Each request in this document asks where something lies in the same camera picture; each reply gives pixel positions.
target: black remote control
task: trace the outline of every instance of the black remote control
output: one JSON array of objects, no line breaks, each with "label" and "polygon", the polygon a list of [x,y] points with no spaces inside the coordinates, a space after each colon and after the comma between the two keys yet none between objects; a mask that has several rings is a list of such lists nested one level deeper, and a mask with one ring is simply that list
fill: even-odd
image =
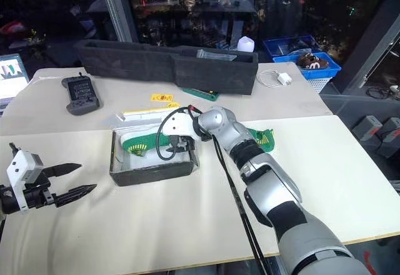
[{"label": "black remote control", "polygon": [[87,114],[99,108],[99,99],[89,77],[82,76],[79,72],[79,76],[64,78],[61,84],[68,90],[71,102],[67,105],[67,110],[74,116]]}]

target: black cable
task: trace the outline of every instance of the black cable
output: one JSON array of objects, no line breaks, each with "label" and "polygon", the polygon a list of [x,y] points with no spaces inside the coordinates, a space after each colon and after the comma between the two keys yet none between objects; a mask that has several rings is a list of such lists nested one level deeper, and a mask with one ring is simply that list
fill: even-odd
[{"label": "black cable", "polygon": [[264,257],[264,254],[261,251],[261,248],[260,248],[260,246],[258,244],[256,235],[255,235],[255,233],[253,231],[253,228],[251,227],[250,220],[249,220],[249,218],[248,218],[248,216],[246,214],[246,211],[244,210],[242,201],[240,200],[240,197],[239,197],[239,194],[238,194],[238,190],[236,189],[236,186],[235,186],[235,184],[234,184],[234,182],[232,180],[232,177],[229,174],[228,168],[226,167],[226,163],[225,163],[225,160],[224,160],[223,152],[222,152],[221,147],[220,147],[220,145],[218,143],[218,140],[216,139],[215,136],[212,136],[212,140],[214,141],[214,147],[215,147],[215,150],[217,152],[218,160],[221,163],[221,166],[225,171],[229,186],[231,187],[232,194],[233,194],[233,196],[235,198],[237,209],[239,210],[239,214],[240,214],[240,217],[242,219],[244,230],[246,232],[247,239],[249,240],[250,248],[251,248],[251,251],[253,253],[254,260],[255,260],[255,262],[257,264],[259,272],[261,274],[272,274],[273,272],[271,270],[271,267],[267,263],[267,261],[266,261],[266,259]]},{"label": "black cable", "polygon": [[160,151],[160,134],[161,134],[161,131],[163,130],[163,127],[164,127],[165,123],[168,121],[168,119],[170,117],[172,117],[176,113],[180,113],[180,112],[183,112],[185,110],[187,110],[187,112],[189,113],[189,115],[192,118],[192,120],[194,120],[194,116],[192,114],[192,111],[194,111],[195,113],[198,113],[198,114],[202,114],[202,112],[199,109],[195,108],[193,105],[180,107],[180,108],[177,108],[174,111],[172,111],[168,116],[166,116],[166,118],[164,120],[162,120],[160,126],[158,127],[157,134],[156,134],[156,151],[157,151],[158,157],[161,158],[163,161],[170,161],[172,158],[174,158],[174,156],[176,154],[176,145],[174,143],[176,143],[176,140],[174,139],[173,142],[172,142],[172,154],[171,154],[171,156],[164,157],[161,154],[161,151]]},{"label": "black cable", "polygon": [[2,220],[1,224],[0,224],[0,242],[1,242],[1,237],[3,236],[3,229],[4,229],[5,223],[6,223],[6,219]]},{"label": "black cable", "polygon": [[390,96],[390,89],[384,89],[383,87],[369,87],[365,93],[371,98],[385,100]]},{"label": "black cable", "polygon": [[174,156],[175,156],[175,154],[176,154],[176,148],[173,147],[173,149],[172,149],[172,155],[169,156],[169,157],[164,157],[164,156],[161,154],[161,151],[160,151],[160,134],[161,134],[161,130],[163,129],[165,123],[168,121],[168,119],[169,119],[171,116],[173,116],[174,114],[176,114],[176,113],[178,113],[178,112],[183,112],[185,109],[189,110],[189,108],[188,108],[187,106],[184,106],[184,107],[180,107],[180,108],[178,108],[178,109],[175,109],[175,110],[172,111],[168,116],[166,116],[166,118],[165,118],[164,120],[162,120],[160,126],[158,127],[157,134],[156,134],[156,151],[157,151],[158,157],[161,158],[163,161],[169,161],[169,160],[171,160],[172,158],[174,158]]}]

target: blue basket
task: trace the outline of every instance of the blue basket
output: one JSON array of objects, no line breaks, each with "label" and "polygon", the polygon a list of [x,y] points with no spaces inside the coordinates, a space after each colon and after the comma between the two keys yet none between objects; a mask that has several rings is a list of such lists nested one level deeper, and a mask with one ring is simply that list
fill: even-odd
[{"label": "blue basket", "polygon": [[[325,52],[313,53],[317,58],[325,59],[329,62],[329,66],[325,69],[305,69],[302,67],[298,68],[302,72],[302,75],[308,79],[318,79],[318,78],[331,78],[335,77],[342,68],[331,59],[329,55]],[[300,55],[288,55],[274,57],[272,60],[274,63],[287,63],[289,61],[296,63]]]},{"label": "blue basket", "polygon": [[[311,45],[306,49],[298,49],[296,51],[290,51],[289,46],[292,42],[302,40],[306,44]],[[265,50],[271,59],[277,56],[284,55],[297,55],[308,52],[319,52],[321,49],[312,36],[298,36],[298,37],[282,37],[279,39],[268,39],[262,42]]]}]

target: clear plastic item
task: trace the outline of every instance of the clear plastic item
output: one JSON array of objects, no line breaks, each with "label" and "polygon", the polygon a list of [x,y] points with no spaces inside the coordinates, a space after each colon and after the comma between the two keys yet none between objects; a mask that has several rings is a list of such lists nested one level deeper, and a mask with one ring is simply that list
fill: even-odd
[{"label": "clear plastic item", "polygon": [[243,36],[237,42],[237,50],[243,52],[253,52],[254,51],[254,41],[247,36]]},{"label": "clear plastic item", "polygon": [[197,58],[214,59],[217,61],[233,61],[237,55],[221,54],[204,51],[203,49],[197,50]]}]

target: yellow label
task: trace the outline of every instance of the yellow label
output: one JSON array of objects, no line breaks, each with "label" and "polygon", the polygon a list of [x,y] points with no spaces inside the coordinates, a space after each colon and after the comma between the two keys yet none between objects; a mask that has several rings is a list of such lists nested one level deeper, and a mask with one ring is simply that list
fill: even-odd
[{"label": "yellow label", "polygon": [[166,106],[166,108],[180,108],[181,105],[178,102],[171,102],[168,103],[168,105]]},{"label": "yellow label", "polygon": [[173,97],[173,95],[167,94],[153,94],[151,95],[151,101],[171,102],[173,100]]}]

